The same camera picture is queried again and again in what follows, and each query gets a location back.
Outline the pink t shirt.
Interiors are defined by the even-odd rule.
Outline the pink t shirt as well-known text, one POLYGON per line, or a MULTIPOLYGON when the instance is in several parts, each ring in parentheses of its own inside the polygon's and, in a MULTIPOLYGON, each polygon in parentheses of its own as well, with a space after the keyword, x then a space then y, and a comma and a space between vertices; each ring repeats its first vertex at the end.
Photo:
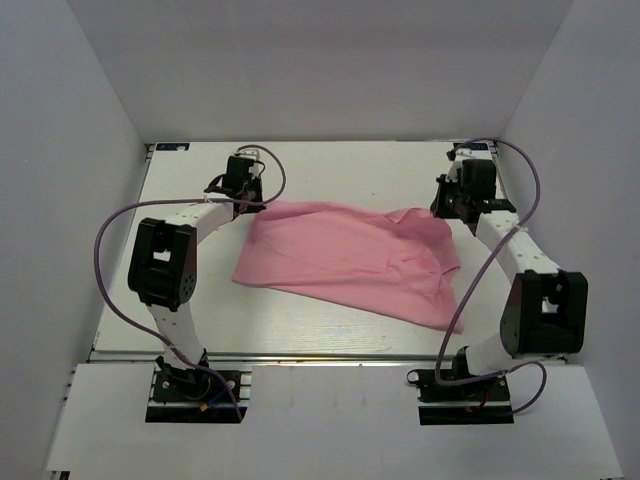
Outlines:
POLYGON ((425 208, 276 202, 256 215, 232 279, 445 330, 459 268, 451 228, 425 208))

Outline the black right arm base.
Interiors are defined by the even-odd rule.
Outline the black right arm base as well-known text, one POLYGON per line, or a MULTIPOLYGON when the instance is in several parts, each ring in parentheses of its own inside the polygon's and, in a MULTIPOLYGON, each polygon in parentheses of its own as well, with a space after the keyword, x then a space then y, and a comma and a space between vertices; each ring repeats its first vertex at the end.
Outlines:
POLYGON ((435 369, 413 369, 407 373, 406 380, 418 390, 421 426, 514 423, 510 392, 503 378, 445 386, 436 381, 435 369))

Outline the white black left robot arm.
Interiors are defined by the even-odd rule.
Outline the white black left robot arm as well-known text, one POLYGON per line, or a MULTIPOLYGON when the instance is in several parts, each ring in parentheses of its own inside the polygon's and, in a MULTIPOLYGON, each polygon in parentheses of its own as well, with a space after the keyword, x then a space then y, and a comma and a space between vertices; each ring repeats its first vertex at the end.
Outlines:
POLYGON ((205 348, 197 338, 189 301, 197 281, 199 243, 238 216, 258 213, 262 204, 264 163, 255 149, 239 151, 227 160, 226 172, 205 188, 221 194, 222 203, 196 203, 166 219, 145 218, 133 247, 128 287, 148 308, 159 334, 169 341, 161 366, 180 370, 177 387, 199 399, 211 387, 205 348))

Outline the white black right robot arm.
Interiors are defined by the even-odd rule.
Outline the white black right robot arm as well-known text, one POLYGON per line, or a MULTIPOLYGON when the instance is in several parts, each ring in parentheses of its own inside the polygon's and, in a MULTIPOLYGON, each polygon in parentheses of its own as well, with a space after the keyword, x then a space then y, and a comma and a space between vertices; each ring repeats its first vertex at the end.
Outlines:
POLYGON ((461 348, 449 370, 437 366, 437 383, 472 399, 486 389, 489 379, 526 362, 580 352, 588 281, 551 260, 513 204, 498 197, 495 164, 456 160, 437 185, 434 216, 461 221, 489 249, 485 263, 497 263, 511 283, 497 333, 461 348))

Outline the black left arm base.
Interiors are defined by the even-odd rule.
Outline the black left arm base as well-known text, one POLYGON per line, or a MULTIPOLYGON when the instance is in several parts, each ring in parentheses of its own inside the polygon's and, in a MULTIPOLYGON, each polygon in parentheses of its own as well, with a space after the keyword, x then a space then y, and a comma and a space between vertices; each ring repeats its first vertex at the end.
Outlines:
POLYGON ((250 399, 249 370, 220 370, 220 378, 180 370, 156 358, 146 407, 148 424, 240 424, 250 399))

